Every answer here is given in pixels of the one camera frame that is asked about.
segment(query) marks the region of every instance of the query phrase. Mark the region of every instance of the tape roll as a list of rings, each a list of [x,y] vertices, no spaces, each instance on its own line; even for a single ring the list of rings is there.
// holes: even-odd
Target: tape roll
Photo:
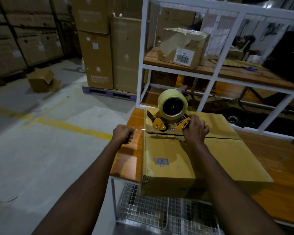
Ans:
[[[176,89],[165,90],[158,98],[159,112],[165,119],[174,120],[180,118],[185,114],[187,107],[187,100]]]

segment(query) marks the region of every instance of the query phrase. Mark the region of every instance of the person's left hand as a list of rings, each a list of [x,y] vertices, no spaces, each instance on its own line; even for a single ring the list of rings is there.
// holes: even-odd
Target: person's left hand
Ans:
[[[135,128],[119,124],[113,130],[112,140],[117,141],[120,144],[129,144],[134,137],[134,130]]]

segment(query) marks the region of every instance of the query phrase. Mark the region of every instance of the barcode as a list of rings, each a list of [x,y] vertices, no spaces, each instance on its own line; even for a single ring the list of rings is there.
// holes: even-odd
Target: barcode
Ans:
[[[189,58],[184,56],[184,55],[177,55],[176,56],[176,61],[184,64],[188,64]]]
[[[168,166],[169,160],[168,158],[155,158],[155,165],[160,165],[161,167]]]

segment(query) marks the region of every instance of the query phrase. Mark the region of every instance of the forearm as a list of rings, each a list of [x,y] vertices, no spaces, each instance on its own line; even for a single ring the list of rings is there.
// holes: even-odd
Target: forearm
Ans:
[[[274,220],[235,184],[205,144],[197,145],[195,152],[226,234],[283,234]]]
[[[90,167],[65,191],[33,232],[91,234],[103,203],[120,143],[110,141]]]

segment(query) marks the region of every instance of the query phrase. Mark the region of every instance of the concrete floor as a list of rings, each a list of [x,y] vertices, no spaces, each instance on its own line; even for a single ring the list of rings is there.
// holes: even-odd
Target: concrete floor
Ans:
[[[135,103],[85,95],[80,59],[51,66],[61,89],[34,93],[26,79],[0,87],[0,234],[30,234],[62,193],[126,124]],[[115,182],[117,200],[124,184]],[[112,189],[93,234],[113,234]]]

